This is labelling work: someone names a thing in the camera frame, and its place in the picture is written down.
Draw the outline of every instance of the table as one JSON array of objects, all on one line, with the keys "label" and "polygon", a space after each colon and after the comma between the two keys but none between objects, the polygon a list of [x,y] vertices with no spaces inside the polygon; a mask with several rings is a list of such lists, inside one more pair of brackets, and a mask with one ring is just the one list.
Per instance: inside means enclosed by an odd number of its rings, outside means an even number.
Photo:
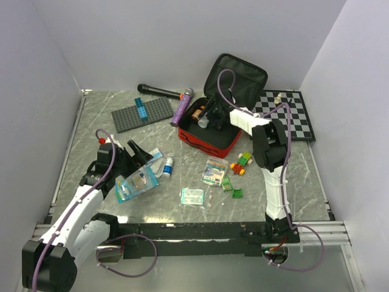
[{"label": "table", "polygon": [[[202,94],[200,91],[195,93],[196,97]],[[86,96],[60,184],[53,220],[69,204],[80,178],[96,159],[98,142],[95,130],[104,128],[114,133],[111,112],[135,105],[136,97],[141,97],[143,102],[158,98],[137,91],[92,91]],[[170,102],[175,110],[179,102],[171,99]],[[170,125],[169,119],[120,133],[118,138],[122,145],[132,139],[146,151],[163,147],[167,153],[174,154],[173,174],[171,178],[160,178],[159,186],[123,204],[117,202],[114,190],[111,190],[97,212],[116,215],[120,223],[264,221],[265,183],[262,171],[254,162],[246,167],[243,176],[233,175],[229,170],[227,175],[232,186],[243,190],[243,197],[234,199],[221,187],[211,187],[201,181],[208,155],[179,140],[177,128]],[[252,141],[246,133],[241,135],[225,159],[229,163],[236,162],[239,153],[244,151],[252,151]],[[286,178],[287,197],[294,221],[329,220],[314,160],[306,142],[292,143]],[[181,205],[179,194],[183,187],[203,189],[204,205]]]}]

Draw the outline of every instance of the black microphone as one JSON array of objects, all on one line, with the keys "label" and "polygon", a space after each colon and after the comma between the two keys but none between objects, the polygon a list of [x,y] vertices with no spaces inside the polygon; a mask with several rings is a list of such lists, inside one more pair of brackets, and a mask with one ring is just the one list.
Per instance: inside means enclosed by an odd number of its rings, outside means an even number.
[{"label": "black microphone", "polygon": [[138,91],[143,94],[151,94],[152,96],[166,96],[171,99],[178,99],[178,100],[180,100],[180,97],[182,95],[181,93],[178,92],[155,88],[155,87],[148,86],[146,84],[139,84]]}]

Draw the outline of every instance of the toy car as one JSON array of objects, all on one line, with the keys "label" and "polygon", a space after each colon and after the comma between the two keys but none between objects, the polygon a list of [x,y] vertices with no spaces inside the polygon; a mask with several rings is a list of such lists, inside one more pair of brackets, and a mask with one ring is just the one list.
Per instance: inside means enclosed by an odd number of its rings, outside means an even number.
[{"label": "toy car", "polygon": [[231,169],[233,170],[234,175],[237,173],[242,175],[245,172],[243,167],[246,164],[250,165],[251,162],[253,162],[253,159],[251,159],[251,154],[249,152],[244,152],[244,153],[239,154],[238,158],[239,158],[239,160],[237,163],[232,163],[230,165]]}]

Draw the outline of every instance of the green block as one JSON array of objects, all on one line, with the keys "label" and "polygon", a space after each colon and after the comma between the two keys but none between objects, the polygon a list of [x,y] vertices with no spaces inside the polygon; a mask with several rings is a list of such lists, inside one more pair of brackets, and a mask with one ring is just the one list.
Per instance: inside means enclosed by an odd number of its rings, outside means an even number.
[{"label": "green block", "polygon": [[223,188],[223,191],[232,190],[232,186],[228,177],[223,178],[221,181],[221,187]]},{"label": "green block", "polygon": [[232,190],[232,197],[235,199],[240,199],[243,196],[243,192],[241,189],[239,190]]}]

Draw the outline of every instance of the microphone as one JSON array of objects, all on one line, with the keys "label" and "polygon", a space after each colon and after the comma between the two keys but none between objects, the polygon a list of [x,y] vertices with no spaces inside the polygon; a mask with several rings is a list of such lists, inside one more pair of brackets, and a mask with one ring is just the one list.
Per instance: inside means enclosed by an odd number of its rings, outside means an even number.
[{"label": "microphone", "polygon": [[182,95],[181,101],[178,104],[177,111],[174,113],[173,118],[171,119],[170,125],[177,127],[178,122],[181,120],[181,117],[184,115],[184,112],[187,110],[190,103],[190,99],[194,96],[193,89],[187,88]]},{"label": "microphone", "polygon": [[146,84],[139,84],[138,91],[143,94],[151,94],[152,96],[166,96],[171,99],[177,99],[177,100],[180,100],[182,96],[181,93],[151,87]]}]

